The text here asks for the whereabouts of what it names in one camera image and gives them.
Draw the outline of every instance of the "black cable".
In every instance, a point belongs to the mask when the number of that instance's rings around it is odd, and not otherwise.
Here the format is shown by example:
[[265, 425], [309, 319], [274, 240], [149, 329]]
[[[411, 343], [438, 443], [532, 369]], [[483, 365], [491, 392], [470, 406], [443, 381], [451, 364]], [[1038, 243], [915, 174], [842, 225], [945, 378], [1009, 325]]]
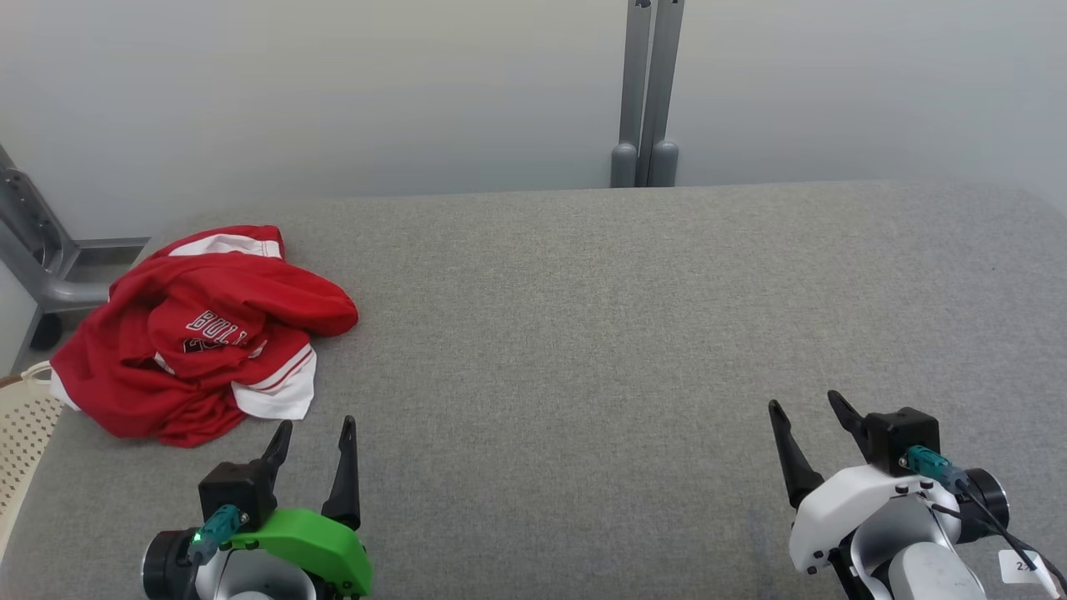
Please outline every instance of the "black cable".
[[1022, 547], [1019, 546], [1016, 537], [1007, 533], [1007, 528], [1001, 524], [1000, 519], [989, 511], [989, 507], [986, 506], [986, 503], [978, 500], [978, 495], [974, 493], [974, 489], [971, 488], [971, 484], [964, 479], [959, 479], [956, 481], [956, 486], [959, 488], [959, 491], [964, 492], [964, 495], [970, 499], [970, 501], [978, 507], [978, 510], [986, 516], [986, 523], [992, 525], [993, 528], [997, 530], [997, 533], [1003, 536], [1008, 546], [1012, 547], [1012, 550], [1015, 550], [1015, 553], [1019, 555], [1019, 558], [1022, 558], [1023, 564], [1026, 565], [1031, 571], [1036, 571], [1037, 565], [1035, 565], [1030, 556], [1022, 550]]
[[986, 522], [983, 519], [975, 519], [973, 517], [966, 517], [962, 514], [960, 514], [959, 511], [953, 510], [952, 508], [949, 508], [947, 506], [941, 506], [940, 504], [933, 504], [933, 505], [930, 505], [930, 508], [933, 510], [937, 511], [937, 512], [942, 512], [944, 515], [949, 515], [950, 517], [955, 517], [955, 518], [959, 519], [960, 521], [974, 521], [974, 522], [981, 523], [981, 524], [985, 525], [986, 528], [988, 528], [991, 533], [994, 533], [994, 534], [998, 534], [1000, 536], [1003, 536], [1004, 539], [1009, 544], [1012, 542], [1015, 542], [1015, 544], [1019, 546], [1023, 550], [1029, 550], [1029, 551], [1037, 554], [1038, 556], [1041, 557], [1041, 560], [1045, 563], [1045, 568], [1047, 568], [1049, 570], [1049, 572], [1052, 573], [1052, 577], [1056, 578], [1056, 581], [1060, 582], [1060, 589], [1062, 589], [1064, 591], [1064, 594], [1067, 594], [1067, 578], [1064, 578], [1064, 574], [1062, 572], [1060, 572], [1060, 569], [1057, 569], [1056, 566], [1053, 565], [1052, 562], [1050, 562], [1045, 556], [1045, 554], [1041, 554], [1040, 552], [1038, 552], [1037, 549], [1034, 548], [1033, 546], [1030, 546], [1029, 543], [1026, 543], [1026, 542], [1022, 541], [1021, 539], [1015, 537], [1014, 535], [1012, 535], [1010, 533], [1008, 533], [1006, 530], [1003, 530], [1003, 531], [999, 530], [998, 527], [991, 525], [990, 523]]

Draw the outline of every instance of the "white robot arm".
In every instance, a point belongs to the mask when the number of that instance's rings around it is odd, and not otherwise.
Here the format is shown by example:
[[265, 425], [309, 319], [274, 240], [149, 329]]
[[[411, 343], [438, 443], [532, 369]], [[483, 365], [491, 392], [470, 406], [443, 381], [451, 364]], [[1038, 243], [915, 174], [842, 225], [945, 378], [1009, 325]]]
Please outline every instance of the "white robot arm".
[[[1020, 553], [1033, 550], [1007, 534], [1010, 517], [1000, 484], [981, 469], [962, 471], [937, 453], [938, 422], [914, 409], [861, 417], [829, 393], [841, 425], [867, 463], [824, 479], [808, 463], [777, 400], [770, 422], [790, 504], [797, 509], [790, 557], [800, 572], [833, 567], [849, 600], [985, 600], [956, 544], [1004, 535]], [[1030, 564], [1030, 558], [1024, 558]], [[1035, 566], [1050, 598], [1061, 598], [1050, 571]]]

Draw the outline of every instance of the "white wall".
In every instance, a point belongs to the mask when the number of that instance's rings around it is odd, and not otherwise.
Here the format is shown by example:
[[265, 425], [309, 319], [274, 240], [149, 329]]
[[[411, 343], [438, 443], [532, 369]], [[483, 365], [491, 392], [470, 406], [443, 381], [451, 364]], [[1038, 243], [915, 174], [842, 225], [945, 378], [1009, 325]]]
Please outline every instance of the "white wall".
[[0, 140], [75, 238], [265, 200], [606, 187], [622, 0], [4, 0]]
[[678, 185], [988, 179], [1067, 212], [1067, 2], [687, 2]]
[[15, 368], [37, 303], [7, 267], [0, 263], [0, 377]]

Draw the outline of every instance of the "gray fabric table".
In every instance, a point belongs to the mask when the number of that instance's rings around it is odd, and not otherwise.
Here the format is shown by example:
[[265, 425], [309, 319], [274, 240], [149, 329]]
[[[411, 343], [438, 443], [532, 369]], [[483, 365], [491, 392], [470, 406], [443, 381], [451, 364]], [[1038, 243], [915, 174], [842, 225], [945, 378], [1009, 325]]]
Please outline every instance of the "gray fabric table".
[[[362, 320], [316, 342], [317, 399], [277, 480], [329, 493], [360, 424], [375, 595], [843, 597], [794, 572], [766, 405], [814, 465], [861, 462], [826, 402], [903, 405], [1007, 488], [1012, 530], [1067, 567], [1067, 220], [1021, 192], [893, 183], [362, 199], [254, 206]], [[66, 412], [0, 569], [0, 598], [141, 598], [153, 535], [273, 423], [184, 451]], [[964, 547], [990, 598], [1000, 540]]]

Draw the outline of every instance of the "white trim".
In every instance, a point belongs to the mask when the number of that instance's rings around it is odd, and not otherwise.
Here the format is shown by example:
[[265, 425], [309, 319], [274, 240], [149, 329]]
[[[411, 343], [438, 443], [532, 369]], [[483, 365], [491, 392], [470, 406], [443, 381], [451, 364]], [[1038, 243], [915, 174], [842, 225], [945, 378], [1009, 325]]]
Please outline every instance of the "white trim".
[[174, 369], [171, 368], [170, 365], [166, 364], [165, 360], [163, 360], [163, 354], [160, 354], [159, 352], [156, 352], [156, 356], [153, 357], [153, 360], [156, 361], [156, 364], [158, 364], [159, 366], [161, 366], [163, 368], [163, 370], [165, 370], [166, 373], [170, 373], [171, 375], [174, 375]]
[[259, 391], [269, 390], [270, 388], [276, 385], [280, 381], [285, 379], [286, 375], [289, 375], [290, 373], [294, 372], [297, 366], [301, 363], [306, 362], [308, 358], [312, 359], [315, 358], [315, 349], [312, 348], [310, 344], [304, 344], [303, 348], [293, 352], [292, 357], [289, 358], [289, 360], [285, 361], [285, 364], [278, 367], [277, 370], [267, 376], [267, 379], [264, 379], [262, 381], [259, 381], [257, 383], [250, 383], [248, 386], [253, 390], [259, 390]]
[[70, 399], [70, 395], [66, 393], [66, 388], [63, 386], [63, 381], [60, 379], [60, 374], [54, 368], [52, 369], [52, 380], [48, 383], [48, 393], [55, 399], [62, 400], [63, 404], [73, 408], [74, 410], [81, 412], [78, 405], [74, 404]]
[[181, 244], [171, 251], [168, 256], [197, 256], [201, 254], [217, 254], [224, 252], [240, 252], [256, 254], [268, 258], [281, 258], [282, 247], [273, 240], [255, 239], [249, 236], [233, 234], [216, 234], [189, 243]]
[[315, 368], [318, 357], [315, 350], [298, 352], [299, 362], [285, 366], [267, 380], [275, 380], [269, 390], [262, 383], [256, 386], [230, 383], [234, 399], [242, 412], [260, 419], [291, 419], [299, 421], [307, 414], [315, 398]]

